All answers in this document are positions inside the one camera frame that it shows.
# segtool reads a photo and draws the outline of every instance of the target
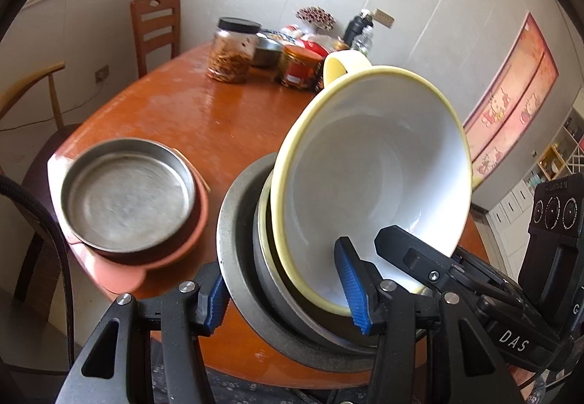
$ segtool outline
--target black bottle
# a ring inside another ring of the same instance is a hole
[[[364,8],[359,15],[355,15],[355,17],[349,22],[347,30],[345,30],[345,34],[343,35],[343,41],[348,46],[351,46],[353,38],[360,35],[363,32],[363,29],[367,26],[373,26],[373,13]]]

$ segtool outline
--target glass jar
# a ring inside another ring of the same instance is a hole
[[[223,82],[244,82],[260,28],[260,24],[243,18],[221,17],[209,55],[209,77]]]
[[[301,46],[287,45],[282,48],[278,62],[278,81],[298,90],[314,88],[316,77],[324,57]]]

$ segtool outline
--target mug handle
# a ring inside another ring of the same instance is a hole
[[[326,89],[335,79],[347,73],[355,73],[367,69],[371,62],[357,50],[343,50],[334,52],[325,58],[322,74],[323,85]]]

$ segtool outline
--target hello kitty poster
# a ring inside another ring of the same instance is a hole
[[[518,106],[546,50],[545,40],[528,14],[503,65],[464,125],[473,161]]]
[[[515,50],[521,56],[515,56]],[[476,188],[504,160],[542,108],[559,76],[539,27],[528,14],[481,110],[465,124]]]
[[[502,87],[499,87],[493,96],[491,96],[489,107],[483,112],[481,122],[487,127],[497,124],[497,122],[504,118],[505,111],[509,107],[510,102],[511,98],[509,95],[503,91]]]

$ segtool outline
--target screw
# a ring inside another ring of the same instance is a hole
[[[132,296],[130,293],[122,293],[122,295],[118,295],[118,297],[116,297],[116,302],[118,303],[118,305],[125,305],[125,304],[129,304],[132,301]]]
[[[384,290],[385,292],[393,292],[398,288],[398,285],[393,281],[385,279],[379,283],[379,287],[381,287],[381,290]]]
[[[454,292],[446,292],[444,294],[444,300],[447,304],[456,305],[460,302],[460,297]]]
[[[195,290],[195,283],[193,281],[185,281],[179,285],[179,290],[182,293],[192,292]]]

